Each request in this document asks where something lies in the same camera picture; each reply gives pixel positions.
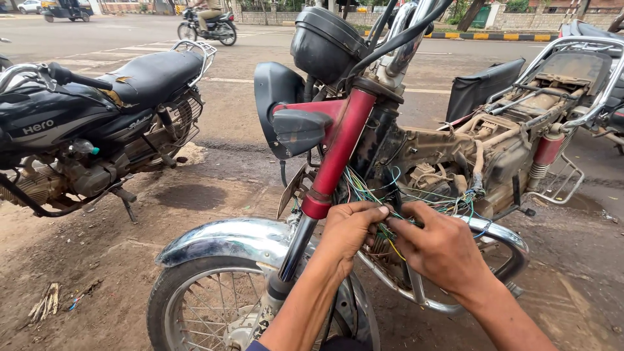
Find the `road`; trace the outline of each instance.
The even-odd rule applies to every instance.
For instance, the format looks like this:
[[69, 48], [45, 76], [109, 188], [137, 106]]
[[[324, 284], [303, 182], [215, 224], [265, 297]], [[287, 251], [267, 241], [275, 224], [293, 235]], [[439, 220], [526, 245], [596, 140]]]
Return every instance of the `road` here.
[[[14, 41], [1, 46], [4, 54], [14, 62], [56, 61], [91, 77], [133, 57], [168, 50], [180, 22], [173, 16], [96, 16], [89, 23], [52, 24], [35, 15], [22, 18], [0, 19], [2, 36]], [[6, 342], [8, 350], [38, 348], [31, 343], [49, 350], [147, 350], [144, 307], [159, 272], [152, 263], [155, 253], [210, 220], [274, 215], [281, 194], [278, 167], [270, 163], [274, 158], [257, 122], [252, 79], [262, 61], [295, 69], [289, 52], [294, 28], [240, 25], [239, 30], [234, 46], [215, 44], [215, 63], [199, 83], [207, 104], [201, 133], [193, 140], [197, 147], [185, 151], [192, 161], [139, 175], [129, 185], [139, 194], [140, 224], [128, 223], [123, 207], [109, 198], [94, 214], [59, 220], [36, 219], [26, 209], [0, 204], [6, 228], [0, 244], [7, 252], [0, 257], [0, 277], [7, 282], [0, 287], [6, 302], [0, 306], [0, 350]], [[404, 80], [399, 123], [437, 127], [454, 77], [519, 57], [531, 60], [543, 47], [423, 41]], [[582, 195], [570, 207], [537, 206], [534, 219], [513, 214], [502, 221], [533, 250], [534, 262], [517, 281], [527, 290], [520, 303], [562, 350], [622, 349], [624, 230], [600, 210], [624, 218], [624, 166], [612, 145], [582, 132], [567, 154], [587, 173]], [[300, 162], [289, 162], [288, 172]], [[470, 316], [447, 319], [422, 311], [366, 269], [357, 269], [373, 300], [384, 350], [493, 350]], [[14, 331], [45, 282], [60, 281], [72, 292], [106, 274], [113, 275], [78, 310], [56, 317], [59, 323]]]

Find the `red front fork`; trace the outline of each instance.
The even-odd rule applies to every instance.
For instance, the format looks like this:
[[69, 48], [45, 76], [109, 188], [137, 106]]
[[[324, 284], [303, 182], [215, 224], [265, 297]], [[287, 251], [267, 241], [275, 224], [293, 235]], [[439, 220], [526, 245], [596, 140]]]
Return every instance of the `red front fork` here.
[[376, 96], [353, 88], [344, 100], [341, 112], [336, 116], [331, 134], [326, 138], [331, 143], [325, 152], [312, 188], [306, 193], [301, 210], [313, 219], [324, 219], [331, 207], [331, 194], [336, 190], [347, 162], [351, 158]]

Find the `plastic bottle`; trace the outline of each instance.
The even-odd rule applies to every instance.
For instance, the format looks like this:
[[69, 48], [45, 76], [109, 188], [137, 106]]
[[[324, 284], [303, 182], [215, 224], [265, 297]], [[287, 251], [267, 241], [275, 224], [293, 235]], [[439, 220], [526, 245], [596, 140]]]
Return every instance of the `plastic bottle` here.
[[93, 146], [90, 141], [84, 139], [76, 139], [69, 146], [71, 152], [80, 152], [81, 154], [93, 154], [97, 155], [100, 152], [98, 147]]

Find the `car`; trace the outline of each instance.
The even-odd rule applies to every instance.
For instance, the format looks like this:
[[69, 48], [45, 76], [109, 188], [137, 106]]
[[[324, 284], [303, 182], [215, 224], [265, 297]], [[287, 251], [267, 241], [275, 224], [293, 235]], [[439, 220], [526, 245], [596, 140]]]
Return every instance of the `car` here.
[[40, 0], [26, 0], [23, 3], [17, 5], [17, 9], [19, 12], [23, 14], [28, 13], [39, 13], [41, 12], [41, 1]]

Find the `hand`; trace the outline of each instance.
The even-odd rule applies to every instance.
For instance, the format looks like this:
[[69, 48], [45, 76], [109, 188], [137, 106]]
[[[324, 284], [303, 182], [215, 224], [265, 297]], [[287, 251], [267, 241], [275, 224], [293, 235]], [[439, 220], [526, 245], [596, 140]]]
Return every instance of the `hand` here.
[[338, 279], [342, 281], [353, 270], [353, 256], [364, 243], [367, 233], [376, 233], [377, 223], [389, 213], [387, 207], [369, 201], [333, 206], [329, 209], [325, 230], [313, 257], [335, 262]]
[[422, 201], [409, 202], [402, 211], [404, 217], [424, 223], [420, 229], [406, 220], [387, 220], [397, 234], [397, 247], [416, 272], [448, 291], [460, 304], [478, 298], [482, 289], [498, 282], [463, 220], [441, 214]]

